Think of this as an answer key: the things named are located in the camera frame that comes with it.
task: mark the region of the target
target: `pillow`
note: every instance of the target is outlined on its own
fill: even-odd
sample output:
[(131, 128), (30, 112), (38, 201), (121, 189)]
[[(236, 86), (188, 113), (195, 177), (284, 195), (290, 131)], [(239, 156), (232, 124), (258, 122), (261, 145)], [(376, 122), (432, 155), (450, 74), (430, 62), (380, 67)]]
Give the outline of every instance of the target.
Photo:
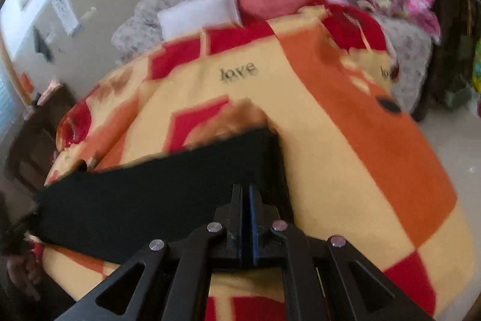
[(161, 10), (157, 17), (164, 40), (171, 40), (205, 26), (234, 22), (241, 25), (236, 0), (187, 0)]

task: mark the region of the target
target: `triangular cutout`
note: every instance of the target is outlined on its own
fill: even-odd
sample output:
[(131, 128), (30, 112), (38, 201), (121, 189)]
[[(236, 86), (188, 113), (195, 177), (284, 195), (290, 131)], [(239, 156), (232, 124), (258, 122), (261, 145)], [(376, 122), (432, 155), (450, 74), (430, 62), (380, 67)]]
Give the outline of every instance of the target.
[(364, 306), (369, 313), (386, 307), (394, 299), (394, 294), (372, 276), (361, 263), (358, 261), (350, 261), (349, 269), (353, 274)]
[(118, 316), (127, 310), (139, 280), (145, 270), (145, 264), (137, 263), (117, 282), (98, 296), (95, 303)]

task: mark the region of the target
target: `black oval spot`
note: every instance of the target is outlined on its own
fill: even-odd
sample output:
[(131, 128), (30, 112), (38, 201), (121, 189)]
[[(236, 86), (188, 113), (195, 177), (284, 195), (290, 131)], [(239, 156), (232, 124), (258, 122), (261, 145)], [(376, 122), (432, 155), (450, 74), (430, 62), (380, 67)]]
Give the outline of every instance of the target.
[(390, 113), (400, 113), (401, 108), (399, 108), (398, 104), (396, 104), (391, 98), (389, 97), (381, 97), (377, 96), (376, 100), (378, 101), (379, 105), (383, 107)]

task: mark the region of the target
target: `white paper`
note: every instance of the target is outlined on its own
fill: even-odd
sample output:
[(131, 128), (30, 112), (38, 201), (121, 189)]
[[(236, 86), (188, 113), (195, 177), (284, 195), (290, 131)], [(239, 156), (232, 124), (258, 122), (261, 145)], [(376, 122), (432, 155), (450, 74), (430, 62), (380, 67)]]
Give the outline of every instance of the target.
[(62, 22), (63, 28), (72, 36), (80, 28), (80, 22), (75, 15), (69, 0), (52, 0), (52, 6)]

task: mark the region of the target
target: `silver screw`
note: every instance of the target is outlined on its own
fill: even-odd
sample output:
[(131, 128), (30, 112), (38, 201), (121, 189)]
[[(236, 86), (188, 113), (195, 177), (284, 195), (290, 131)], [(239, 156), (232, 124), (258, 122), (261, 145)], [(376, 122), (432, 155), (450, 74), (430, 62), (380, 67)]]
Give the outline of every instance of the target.
[(151, 243), (149, 243), (149, 248), (154, 252), (162, 249), (164, 246), (165, 243), (161, 239), (154, 239)]
[(272, 228), (275, 231), (285, 231), (285, 229), (287, 229), (287, 222), (285, 220), (275, 220), (272, 222)]
[(222, 230), (222, 225), (219, 222), (211, 222), (207, 225), (207, 231), (217, 233)]
[(336, 248), (342, 248), (346, 244), (346, 239), (341, 235), (333, 235), (331, 237), (331, 245)]

